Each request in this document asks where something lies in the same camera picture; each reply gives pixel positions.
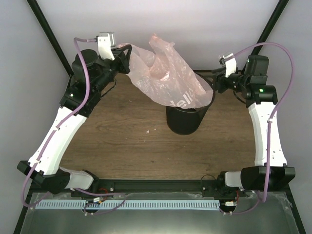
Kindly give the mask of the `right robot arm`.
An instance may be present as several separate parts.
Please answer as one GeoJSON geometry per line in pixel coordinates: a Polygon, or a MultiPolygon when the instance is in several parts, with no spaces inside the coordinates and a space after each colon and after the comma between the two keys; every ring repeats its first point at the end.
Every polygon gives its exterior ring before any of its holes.
{"type": "Polygon", "coordinates": [[[284,156],[277,113],[276,88],[267,85],[269,59],[250,55],[244,74],[239,73],[233,54],[220,58],[222,68],[213,70],[213,88],[218,93],[228,89],[241,93],[253,124],[255,138],[254,166],[236,172],[222,172],[217,192],[228,196],[234,187],[245,190],[278,191],[295,177],[295,168],[287,164],[284,156]]]}

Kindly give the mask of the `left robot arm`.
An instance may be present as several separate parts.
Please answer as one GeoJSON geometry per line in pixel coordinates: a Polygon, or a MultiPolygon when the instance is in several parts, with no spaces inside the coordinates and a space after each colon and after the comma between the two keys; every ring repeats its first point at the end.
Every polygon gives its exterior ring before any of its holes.
{"type": "Polygon", "coordinates": [[[113,59],[103,59],[92,49],[82,50],[82,59],[72,63],[73,80],[60,101],[56,118],[43,142],[28,161],[17,169],[41,189],[58,194],[65,189],[82,189],[89,197],[99,193],[97,177],[89,171],[60,167],[60,161],[74,135],[104,97],[102,91],[117,74],[130,72],[131,45],[112,49],[113,59]]]}

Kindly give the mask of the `pink plastic trash bag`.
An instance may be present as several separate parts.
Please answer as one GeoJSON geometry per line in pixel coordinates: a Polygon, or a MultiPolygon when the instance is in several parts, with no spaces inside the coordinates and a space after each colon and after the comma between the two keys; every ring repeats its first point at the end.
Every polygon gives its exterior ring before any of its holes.
{"type": "Polygon", "coordinates": [[[191,69],[173,42],[153,35],[149,45],[151,51],[132,45],[128,77],[136,88],[163,106],[196,109],[212,103],[213,89],[191,69]]]}

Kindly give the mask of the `black mesh trash bin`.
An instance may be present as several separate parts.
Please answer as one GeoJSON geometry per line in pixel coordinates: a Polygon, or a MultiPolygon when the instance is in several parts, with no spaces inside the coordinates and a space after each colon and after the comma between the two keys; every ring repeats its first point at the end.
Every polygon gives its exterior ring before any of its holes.
{"type": "Polygon", "coordinates": [[[179,135],[190,135],[200,126],[206,112],[215,100],[213,83],[207,77],[195,73],[197,80],[205,91],[212,91],[212,100],[207,106],[195,109],[181,109],[178,107],[166,106],[166,121],[169,129],[179,135]]]}

